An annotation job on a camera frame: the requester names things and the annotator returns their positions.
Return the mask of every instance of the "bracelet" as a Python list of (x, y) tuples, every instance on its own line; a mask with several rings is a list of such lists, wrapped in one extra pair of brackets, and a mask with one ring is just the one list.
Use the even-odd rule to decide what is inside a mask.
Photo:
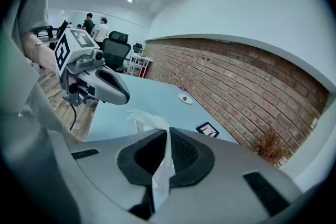
[(30, 50), (30, 59), (31, 59), (33, 62), (35, 62), (35, 61), (34, 61), (34, 57), (33, 57), (33, 50), (34, 50), (34, 48), (39, 47), (39, 46), (42, 45), (42, 44), (43, 44), (43, 43), (36, 43), (35, 46), (32, 47), (32, 49)]

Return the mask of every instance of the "black cable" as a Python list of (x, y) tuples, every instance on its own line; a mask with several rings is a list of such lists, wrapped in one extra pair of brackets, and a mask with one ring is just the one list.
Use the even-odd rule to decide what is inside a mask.
[(72, 109), (73, 109), (73, 111), (74, 111), (74, 113), (75, 113), (74, 121), (73, 121), (73, 123), (72, 123), (72, 126), (70, 127), (70, 131), (71, 131), (72, 127), (73, 127), (74, 124), (75, 124), (75, 121), (76, 121), (76, 118), (77, 118), (77, 113), (76, 113), (76, 110), (75, 110), (74, 106), (73, 106), (72, 104), (70, 104), (70, 106), (72, 107)]
[(48, 100), (49, 100), (50, 98), (52, 98), (52, 97), (54, 97), (54, 96), (58, 95), (58, 94), (59, 94), (59, 93), (60, 93), (62, 90), (63, 90), (63, 89), (61, 89), (60, 91), (56, 92), (54, 95), (52, 95), (52, 96), (48, 97)]

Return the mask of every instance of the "office chair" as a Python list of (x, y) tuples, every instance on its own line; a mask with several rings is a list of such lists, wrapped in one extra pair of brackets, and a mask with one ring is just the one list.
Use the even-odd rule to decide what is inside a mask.
[(133, 51), (137, 54), (140, 49), (142, 48), (142, 45), (139, 44), (139, 43), (136, 43), (134, 46), (133, 46)]
[(118, 73), (123, 73), (126, 69), (123, 62), (131, 50), (131, 45), (127, 44), (127, 40), (127, 34), (112, 31), (109, 37), (103, 40), (101, 46), (106, 65)]

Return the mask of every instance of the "red brick wall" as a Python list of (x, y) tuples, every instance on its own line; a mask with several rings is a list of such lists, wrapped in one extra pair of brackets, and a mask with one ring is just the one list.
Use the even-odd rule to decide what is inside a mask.
[(312, 130), (328, 91), (270, 52), (209, 39), (149, 41), (147, 78), (182, 84), (240, 144), (256, 145), (271, 123), (295, 152)]

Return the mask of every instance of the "wooden floor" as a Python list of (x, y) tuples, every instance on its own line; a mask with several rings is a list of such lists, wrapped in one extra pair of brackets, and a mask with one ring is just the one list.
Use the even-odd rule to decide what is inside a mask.
[[(72, 125), (75, 114), (70, 104), (63, 99), (63, 96), (66, 95), (65, 90), (60, 92), (61, 87), (55, 73), (45, 68), (40, 69), (39, 73), (40, 78), (38, 83), (47, 98), (49, 98), (49, 102), (54, 108), (56, 114), (69, 129)], [(71, 131), (82, 140), (85, 140), (89, 133), (92, 117), (97, 104), (98, 100), (89, 100), (86, 104), (83, 103), (79, 107), (75, 107), (77, 119)]]

